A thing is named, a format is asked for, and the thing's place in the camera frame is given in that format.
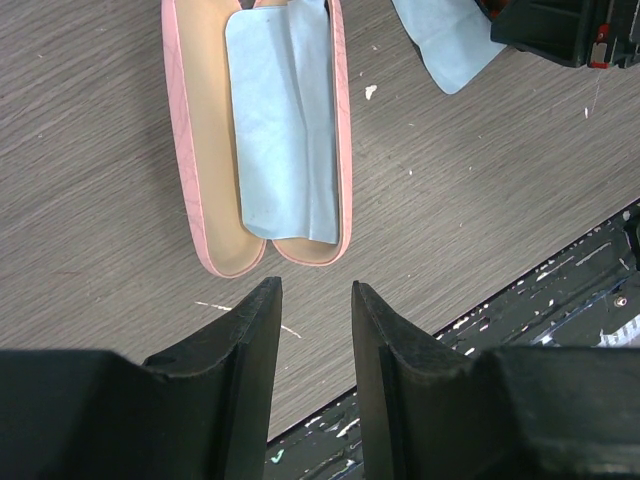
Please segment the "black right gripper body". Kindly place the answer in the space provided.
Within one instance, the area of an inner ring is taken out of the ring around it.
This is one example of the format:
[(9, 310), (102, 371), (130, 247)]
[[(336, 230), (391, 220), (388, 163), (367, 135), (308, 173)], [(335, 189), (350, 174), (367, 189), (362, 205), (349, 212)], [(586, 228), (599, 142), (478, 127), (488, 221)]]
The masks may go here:
[(637, 0), (489, 3), (491, 40), (569, 68), (639, 64)]

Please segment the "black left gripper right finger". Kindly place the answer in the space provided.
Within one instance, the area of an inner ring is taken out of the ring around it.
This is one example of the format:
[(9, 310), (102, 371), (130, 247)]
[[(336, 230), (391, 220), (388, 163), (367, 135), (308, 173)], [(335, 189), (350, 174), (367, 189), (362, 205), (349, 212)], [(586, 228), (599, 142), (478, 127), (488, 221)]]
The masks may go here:
[(506, 346), (463, 355), (351, 293), (369, 479), (635, 479), (639, 353)]

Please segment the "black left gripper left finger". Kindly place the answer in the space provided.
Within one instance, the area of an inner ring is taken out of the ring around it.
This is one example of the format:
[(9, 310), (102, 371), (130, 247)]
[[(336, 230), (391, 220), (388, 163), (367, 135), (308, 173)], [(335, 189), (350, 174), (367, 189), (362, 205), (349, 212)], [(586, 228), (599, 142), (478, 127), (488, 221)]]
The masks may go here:
[(5, 479), (259, 479), (282, 285), (135, 364), (106, 350), (1, 354)]

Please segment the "light blue cloth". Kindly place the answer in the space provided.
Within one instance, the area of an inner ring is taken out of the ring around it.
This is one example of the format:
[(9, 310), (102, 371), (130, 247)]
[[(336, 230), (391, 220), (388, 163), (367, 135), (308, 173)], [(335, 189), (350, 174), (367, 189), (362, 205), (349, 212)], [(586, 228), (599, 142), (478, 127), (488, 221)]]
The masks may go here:
[(322, 1), (226, 26), (242, 221), (270, 240), (339, 239), (329, 16)]
[(474, 0), (394, 0), (398, 17), (422, 62), (446, 94), (464, 88), (505, 49)]

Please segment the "pink glasses case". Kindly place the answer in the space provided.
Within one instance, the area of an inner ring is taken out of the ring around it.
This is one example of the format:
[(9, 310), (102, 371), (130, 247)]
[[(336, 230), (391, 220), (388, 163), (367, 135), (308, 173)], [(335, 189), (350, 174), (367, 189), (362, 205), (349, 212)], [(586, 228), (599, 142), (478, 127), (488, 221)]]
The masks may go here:
[[(162, 40), (176, 158), (190, 231), (202, 265), (239, 277), (261, 260), (267, 240), (241, 224), (231, 87), (224, 30), (252, 1), (164, 1)], [(352, 232), (352, 142), (346, 39), (341, 4), (329, 1), (333, 98), (336, 109), (339, 240), (274, 241), (286, 259), (327, 266), (344, 255)]]

